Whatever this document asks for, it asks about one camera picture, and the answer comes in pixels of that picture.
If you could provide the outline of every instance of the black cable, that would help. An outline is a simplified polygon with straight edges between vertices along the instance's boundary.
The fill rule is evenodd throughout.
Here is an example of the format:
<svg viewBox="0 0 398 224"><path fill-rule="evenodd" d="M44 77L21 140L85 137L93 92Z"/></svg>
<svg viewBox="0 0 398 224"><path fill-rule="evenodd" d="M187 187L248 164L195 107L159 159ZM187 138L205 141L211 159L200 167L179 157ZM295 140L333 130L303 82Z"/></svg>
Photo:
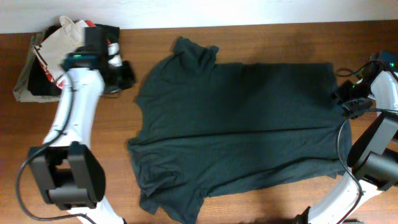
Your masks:
<svg viewBox="0 0 398 224"><path fill-rule="evenodd" d="M358 101L365 101L366 99L363 97L357 98L357 99L353 99L353 100L348 100L344 103L342 103L342 105L347 105L348 103L354 103L354 102L358 102Z"/></svg>
<svg viewBox="0 0 398 224"><path fill-rule="evenodd" d="M85 219L87 219L87 221L89 221L92 224L96 224L90 217L88 217L86 214L83 213L78 213L78 214L71 214L71 215L62 215L62 216L57 216L57 217L48 217L48 218L43 218L43 217L37 217L34 214L32 214L25 206L24 202L22 201L21 198L21 189L20 189L20 184L21 184L21 175L22 172L24 171L25 167L27 165L29 165L32 160L34 160L37 156L40 156L41 154L43 154L51 144L53 144L55 141L57 141L63 134L63 132L66 130L69 120L70 120L70 116L72 114L72 108L73 108L73 103L75 101L75 89L74 89L74 84L73 84L73 79L71 78L71 76L69 75L68 72L65 73L66 76L68 77L69 81L70 81L70 90L71 90L71 97L70 97L70 104L69 104L69 109L68 109L68 113L67 113L67 118L61 128L61 130L59 131L58 135L53 138L51 141L46 142L45 144L43 144L43 146L37 151L35 152L33 155L31 155L28 159L26 159L24 161L24 163L22 163L21 168L19 168L18 171L18 175L17 175L17 179L16 179L16 194L17 194L17 199L18 199L18 203L19 206L21 207L22 211L31 219L34 219L36 221L42 221L42 222L47 222L47 221L55 221L55 220L63 220L66 218L75 218L75 217L83 217Z"/></svg>
<svg viewBox="0 0 398 224"><path fill-rule="evenodd" d="M349 72L349 74L347 74L347 75L340 75L340 74L339 74L340 72ZM338 76L338 77L350 77L350 76L355 75L355 72L352 71L352 70L349 69L349 68L339 68L339 69L336 71L335 75Z"/></svg>
<svg viewBox="0 0 398 224"><path fill-rule="evenodd" d="M380 109L380 108L374 108L374 109L368 109L365 110L365 112L388 112L388 113L395 113L397 114L398 111L396 110L389 110L389 109ZM348 218L348 216L351 214L351 212L354 211L354 209L358 206L358 204L360 203L362 196L364 194L363 190L362 190L362 186L359 183L359 180L354 176L354 174L351 172L351 170L349 169L349 167L347 166L347 164L344 162L343 158L341 157L340 154L340 135L341 135L341 131L343 130L344 125L347 123L347 121L349 121L352 117L355 117L356 114L352 114L349 118L347 118L343 124L340 126L340 129L338 131L338 135L337 135L337 141L336 141L336 153L338 156L338 160L340 161L341 165L343 166L344 170L347 172L347 174L354 180L355 184L358 187L358 198L356 199L354 205L351 207L350 210L348 210L348 212L343 216L343 218L341 218L341 220L337 223L343 223L344 220L346 220L346 218Z"/></svg>
<svg viewBox="0 0 398 224"><path fill-rule="evenodd" d="M107 94L103 94L102 96L100 96L101 98L106 98L106 99L117 99L122 95L122 90L118 90L114 93L107 93Z"/></svg>
<svg viewBox="0 0 398 224"><path fill-rule="evenodd" d="M351 77L351 76L353 76L353 75L357 75L360 71L364 70L367 66L369 66L370 64L373 64L373 63L381 64L381 65L384 67L384 69L386 69L388 72L390 72L391 75L392 75L392 76L397 80L397 82L398 82L398 77L397 77L396 75L394 75L394 72L392 71L391 67L390 67L390 66L387 66L382 60L370 60L368 63L364 64L361 68L359 68L359 69L358 69L357 71L355 71L355 72L351 72L350 74L347 74L347 75L340 75L340 74L338 74L338 73L335 73L335 75L338 76L338 77ZM336 72L339 72L339 71L348 71L348 72L350 72L351 70L350 70L350 69L347 69L347 68L341 68L341 69L337 70Z"/></svg>

